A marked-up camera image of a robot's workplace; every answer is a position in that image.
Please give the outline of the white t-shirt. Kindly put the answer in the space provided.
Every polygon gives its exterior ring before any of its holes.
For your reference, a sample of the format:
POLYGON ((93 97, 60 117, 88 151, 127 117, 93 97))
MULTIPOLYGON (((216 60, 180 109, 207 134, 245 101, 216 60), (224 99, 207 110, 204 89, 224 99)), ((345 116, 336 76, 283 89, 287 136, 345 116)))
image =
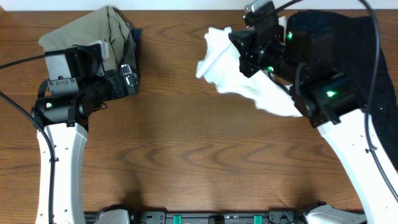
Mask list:
POLYGON ((218 93, 235 93, 253 100, 259 110, 277 116, 301 117, 288 94, 290 85, 279 86, 267 71, 259 70, 250 78, 239 71, 239 53, 228 38, 232 31, 230 27, 208 28, 204 35, 206 54, 197 63, 195 76, 214 84, 218 93))

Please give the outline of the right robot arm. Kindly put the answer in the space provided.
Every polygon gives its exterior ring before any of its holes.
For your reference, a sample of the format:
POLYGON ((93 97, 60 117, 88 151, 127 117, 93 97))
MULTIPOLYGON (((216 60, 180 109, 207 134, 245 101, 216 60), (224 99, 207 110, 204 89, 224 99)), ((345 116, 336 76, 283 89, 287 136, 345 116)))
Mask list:
POLYGON ((295 223, 397 222, 397 105, 383 64, 379 24, 366 17, 305 11, 278 23, 272 1, 245 7, 246 29, 229 34, 245 77, 268 72, 342 163, 364 212, 320 202, 295 223))

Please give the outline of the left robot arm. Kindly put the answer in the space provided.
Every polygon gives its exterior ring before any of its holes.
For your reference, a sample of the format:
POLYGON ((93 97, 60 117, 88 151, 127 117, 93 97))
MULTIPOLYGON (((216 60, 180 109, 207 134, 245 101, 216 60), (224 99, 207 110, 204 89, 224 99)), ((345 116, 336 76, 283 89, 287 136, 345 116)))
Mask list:
POLYGON ((106 70, 108 44, 46 51, 49 73, 39 87, 32 116, 39 125, 40 193, 36 223, 131 223, 126 208, 85 214, 82 170, 89 115, 107 101, 139 91, 140 74, 128 64, 106 70))

